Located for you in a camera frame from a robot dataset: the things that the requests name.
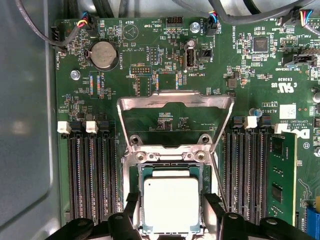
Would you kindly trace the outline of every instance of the chip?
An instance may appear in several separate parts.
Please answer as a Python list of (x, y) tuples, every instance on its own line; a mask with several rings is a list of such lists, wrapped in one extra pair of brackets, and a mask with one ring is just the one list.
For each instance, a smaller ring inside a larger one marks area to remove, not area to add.
[(253, 51), (255, 53), (268, 52), (268, 38), (267, 37), (254, 37), (253, 38)]
[(279, 203), (282, 203), (282, 188), (280, 188), (276, 184), (272, 184), (271, 196)]
[(313, 120), (313, 127), (320, 128), (320, 117), (315, 117)]
[(237, 87), (237, 79), (236, 78), (229, 78), (227, 85), (228, 85), (228, 88), (235, 89)]
[(282, 156), (284, 154), (284, 140), (282, 138), (272, 138), (272, 152), (278, 156)]

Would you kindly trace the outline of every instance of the white label sticker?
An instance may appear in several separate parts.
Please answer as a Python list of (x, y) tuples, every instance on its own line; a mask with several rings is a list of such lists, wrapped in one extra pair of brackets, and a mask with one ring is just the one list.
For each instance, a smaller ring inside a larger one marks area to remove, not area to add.
[(286, 104), (280, 105), (280, 119), (296, 119), (296, 105)]

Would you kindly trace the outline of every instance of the black cable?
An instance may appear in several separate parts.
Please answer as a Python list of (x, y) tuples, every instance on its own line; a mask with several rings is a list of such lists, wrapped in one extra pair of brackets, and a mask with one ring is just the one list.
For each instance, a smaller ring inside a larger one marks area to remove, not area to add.
[(261, 13), (253, 0), (243, 0), (243, 3), (252, 15)]
[(190, 6), (189, 4), (185, 3), (183, 0), (172, 0), (175, 4), (179, 5), (180, 7), (189, 10), (190, 12), (196, 14), (199, 17), (208, 18), (209, 13), (205, 11), (196, 10), (194, 7)]
[(29, 27), (34, 31), (35, 34), (37, 34), (41, 39), (48, 42), (51, 45), (58, 46), (58, 47), (64, 47), (67, 44), (69, 44), (78, 34), (80, 27), (75, 26), (69, 36), (64, 41), (54, 41), (49, 39), (47, 36), (45, 36), (34, 24), (34, 22), (29, 17), (24, 5), (22, 4), (22, 0), (15, 0), (15, 4), (17, 8), (19, 9), (23, 19), (25, 22), (29, 25)]
[(243, 25), (243, 24), (253, 24), (269, 18), (278, 18), (288, 14), (294, 7), (304, 7), (308, 4), (313, 3), (315, 0), (298, 0), (290, 3), (286, 6), (279, 7), (277, 9), (246, 16), (230, 16), (226, 13), (224, 7), (220, 0), (208, 0), (220, 19), (226, 24), (231, 25)]
[(100, 18), (107, 18), (107, 14), (105, 13), (105, 10), (100, 2), (100, 0), (92, 0), (93, 5), (95, 7), (96, 13)]
[(102, 7), (108, 18), (114, 18), (114, 13), (112, 12), (112, 8), (108, 0), (101, 0)]
[(127, 17), (128, 0), (120, 0), (119, 18)]

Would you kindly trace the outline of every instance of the capacitor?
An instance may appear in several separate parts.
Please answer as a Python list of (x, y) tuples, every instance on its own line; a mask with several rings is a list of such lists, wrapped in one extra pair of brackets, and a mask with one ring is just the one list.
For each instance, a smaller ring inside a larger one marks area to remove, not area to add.
[(320, 103), (320, 91), (315, 92), (313, 94), (312, 100), (316, 103), (319, 104)]
[(250, 110), (249, 110), (249, 115), (250, 116), (255, 116), (255, 117), (257, 117), (257, 118), (260, 118), (261, 116), (262, 116), (262, 111), (261, 111), (261, 109), (260, 108), (251, 108)]
[(317, 146), (315, 149), (314, 149), (314, 155), (316, 157), (320, 157), (320, 146)]
[(101, 71), (114, 69), (119, 62), (119, 53), (108, 41), (99, 41), (90, 50), (85, 52), (85, 56), (92, 64)]

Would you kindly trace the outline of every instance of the gray cable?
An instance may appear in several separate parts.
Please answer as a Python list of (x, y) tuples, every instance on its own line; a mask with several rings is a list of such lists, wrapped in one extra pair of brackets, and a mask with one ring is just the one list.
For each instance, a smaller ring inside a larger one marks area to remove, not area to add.
[(317, 36), (320, 36), (320, 31), (314, 29), (312, 26), (310, 26), (309, 24), (304, 26), (305, 29), (308, 29), (310, 32), (314, 33)]
[(127, 17), (128, 0), (120, 0), (119, 18)]
[(189, 10), (190, 12), (196, 14), (199, 17), (203, 17), (203, 18), (209, 17), (209, 13), (196, 10), (192, 6), (190, 6), (189, 4), (185, 3), (183, 0), (172, 0), (172, 2), (174, 2), (175, 4), (179, 5), (180, 7), (184, 8), (184, 9)]
[(254, 24), (269, 18), (278, 18), (287, 15), (295, 7), (304, 7), (313, 3), (315, 0), (298, 0), (290, 3), (286, 6), (279, 7), (277, 9), (266, 11), (263, 13), (247, 16), (230, 16), (226, 13), (224, 7), (221, 4), (221, 0), (208, 0), (216, 14), (226, 24), (231, 25), (243, 25), (243, 24)]
[(23, 19), (25, 22), (29, 25), (29, 27), (34, 31), (35, 34), (37, 34), (42, 40), (48, 42), (51, 45), (58, 46), (58, 47), (64, 47), (67, 44), (69, 44), (78, 34), (80, 28), (78, 26), (75, 26), (69, 36), (64, 41), (54, 41), (49, 39), (47, 36), (45, 36), (34, 24), (34, 22), (29, 17), (24, 5), (22, 4), (22, 0), (15, 0), (15, 4), (18, 7)]

